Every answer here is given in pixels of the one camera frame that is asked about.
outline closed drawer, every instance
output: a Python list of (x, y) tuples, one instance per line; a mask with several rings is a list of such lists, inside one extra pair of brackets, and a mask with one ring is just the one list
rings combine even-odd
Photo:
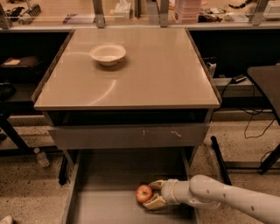
[(58, 126), (49, 133), (61, 150), (199, 146), (207, 123)]
[(197, 223), (188, 205), (149, 212), (135, 198), (141, 184), (187, 180), (180, 148), (81, 150), (63, 224)]

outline white robotic arm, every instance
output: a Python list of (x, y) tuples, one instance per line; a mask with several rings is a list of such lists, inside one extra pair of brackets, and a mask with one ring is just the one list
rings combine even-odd
[(157, 209), (157, 205), (181, 203), (199, 209), (215, 209), (221, 202), (264, 223), (280, 223), (279, 197), (224, 185), (207, 176), (197, 175), (189, 181), (159, 180), (150, 183), (150, 186), (158, 189), (161, 195), (156, 194), (143, 204), (148, 209)]

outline speckled floor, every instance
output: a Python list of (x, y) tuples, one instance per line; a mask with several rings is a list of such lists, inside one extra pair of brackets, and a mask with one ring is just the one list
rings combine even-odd
[[(270, 121), (252, 122), (247, 136), (259, 135)], [(273, 151), (280, 142), (277, 122), (258, 138), (245, 139), (248, 122), (213, 122), (204, 143), (198, 148), (190, 174), (204, 174), (222, 181), (219, 166), (211, 148), (211, 136), (216, 136), (226, 161), (260, 161), (267, 151)], [(17, 128), (30, 146), (53, 144), (43, 127)], [(9, 146), (9, 139), (0, 148)], [(48, 155), (52, 165), (39, 166), (34, 156), (0, 157), (0, 218), (11, 214), (17, 224), (59, 224), (69, 193), (69, 183), (60, 186), (58, 175), (62, 154)], [(256, 171), (229, 171), (233, 186), (244, 187), (280, 196), (280, 171), (264, 175)], [(199, 211), (201, 223), (256, 224), (261, 223), (227, 205), (215, 211)]]

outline apple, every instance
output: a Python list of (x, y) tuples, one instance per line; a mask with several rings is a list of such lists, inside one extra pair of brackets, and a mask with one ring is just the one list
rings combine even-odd
[(143, 204), (145, 203), (147, 200), (150, 200), (152, 197), (152, 190), (151, 187), (148, 185), (140, 185), (137, 189), (136, 189), (136, 200), (140, 203)]

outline bowl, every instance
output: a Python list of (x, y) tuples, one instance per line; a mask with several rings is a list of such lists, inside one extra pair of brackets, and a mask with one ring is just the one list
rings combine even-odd
[(125, 56), (126, 51), (122, 45), (101, 44), (91, 49), (89, 54), (92, 59), (100, 64), (111, 67), (116, 65)]

